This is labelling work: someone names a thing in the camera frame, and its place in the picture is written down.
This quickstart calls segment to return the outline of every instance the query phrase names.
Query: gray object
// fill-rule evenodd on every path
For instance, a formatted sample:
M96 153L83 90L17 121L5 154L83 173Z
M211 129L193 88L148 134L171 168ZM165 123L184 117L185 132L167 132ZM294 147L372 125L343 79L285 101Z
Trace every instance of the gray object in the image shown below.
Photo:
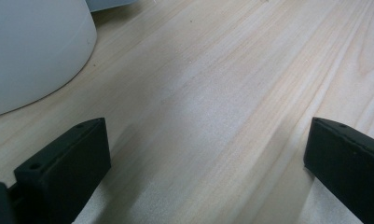
M111 7L120 7L137 0L86 0L90 12L100 11Z

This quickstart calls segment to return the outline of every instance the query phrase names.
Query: wooden table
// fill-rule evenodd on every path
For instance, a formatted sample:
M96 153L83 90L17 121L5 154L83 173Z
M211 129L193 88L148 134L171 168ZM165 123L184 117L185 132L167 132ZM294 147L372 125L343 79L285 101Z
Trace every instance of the wooden table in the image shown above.
M0 116L0 181L104 117L113 167L76 223L359 223L302 157L313 116L374 137L374 1L140 0L93 18L82 71Z

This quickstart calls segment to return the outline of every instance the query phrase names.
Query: screw hole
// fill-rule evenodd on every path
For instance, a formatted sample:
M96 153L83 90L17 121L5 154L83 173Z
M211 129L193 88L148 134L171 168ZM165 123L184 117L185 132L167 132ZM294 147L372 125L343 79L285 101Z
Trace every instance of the screw hole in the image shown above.
M36 169L39 169L40 167L41 167L40 163L34 163L33 165L30 166L30 169L31 170L36 170Z

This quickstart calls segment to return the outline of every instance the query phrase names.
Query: light wood surface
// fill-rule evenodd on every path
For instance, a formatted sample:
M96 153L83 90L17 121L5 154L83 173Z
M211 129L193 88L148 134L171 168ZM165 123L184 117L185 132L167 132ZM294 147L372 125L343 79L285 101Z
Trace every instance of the light wood surface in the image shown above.
M76 223L359 223L302 157L313 116L374 137L374 1L139 0L93 18L83 70L0 116L0 181L104 117L113 167Z

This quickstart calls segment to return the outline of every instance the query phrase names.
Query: white cylindrical object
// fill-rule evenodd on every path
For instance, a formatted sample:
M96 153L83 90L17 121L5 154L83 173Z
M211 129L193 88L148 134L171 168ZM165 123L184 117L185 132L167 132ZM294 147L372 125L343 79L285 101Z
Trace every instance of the white cylindrical object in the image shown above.
M0 114L67 83L95 42L85 0L0 0Z

